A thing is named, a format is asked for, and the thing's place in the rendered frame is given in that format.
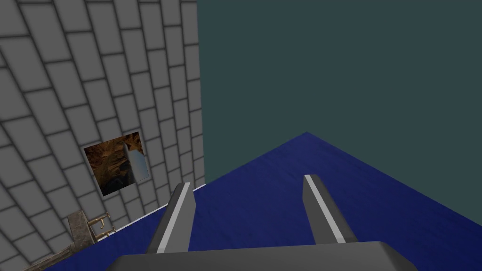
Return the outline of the blue table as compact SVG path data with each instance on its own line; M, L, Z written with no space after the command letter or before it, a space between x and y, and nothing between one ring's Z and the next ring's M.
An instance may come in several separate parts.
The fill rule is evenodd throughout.
M482 226L310 133L197 189L189 250L313 245L307 174L359 241L386 243L418 271L482 271Z

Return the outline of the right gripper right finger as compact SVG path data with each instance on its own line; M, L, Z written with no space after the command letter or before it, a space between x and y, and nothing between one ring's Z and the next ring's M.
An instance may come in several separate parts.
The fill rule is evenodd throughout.
M333 197L317 175L303 177L303 204L316 244L358 241Z

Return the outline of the stone sink with brass tap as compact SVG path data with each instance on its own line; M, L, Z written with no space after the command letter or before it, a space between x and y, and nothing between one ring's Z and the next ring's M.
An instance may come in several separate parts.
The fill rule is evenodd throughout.
M104 219L106 218L110 218L110 214L108 212L92 220L87 219L82 210L69 214L67 219L71 229L73 243L54 255L42 258L37 263L22 271L44 271L47 268L54 266L62 260L74 255L75 253L98 243L102 238L108 237L110 234L115 233L115 227L98 235L94 233L92 226L97 223L101 223L102 225L100 228L103 229Z

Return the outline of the brown framed wall picture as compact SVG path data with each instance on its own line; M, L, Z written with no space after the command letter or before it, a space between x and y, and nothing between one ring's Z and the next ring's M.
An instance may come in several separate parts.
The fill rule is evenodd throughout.
M86 147L83 151L103 196L149 177L138 132Z

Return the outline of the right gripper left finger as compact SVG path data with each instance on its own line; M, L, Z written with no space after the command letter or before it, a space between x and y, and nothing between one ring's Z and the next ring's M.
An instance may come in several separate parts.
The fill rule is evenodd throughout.
M178 183L147 247L147 254L187 252L196 202L193 183Z

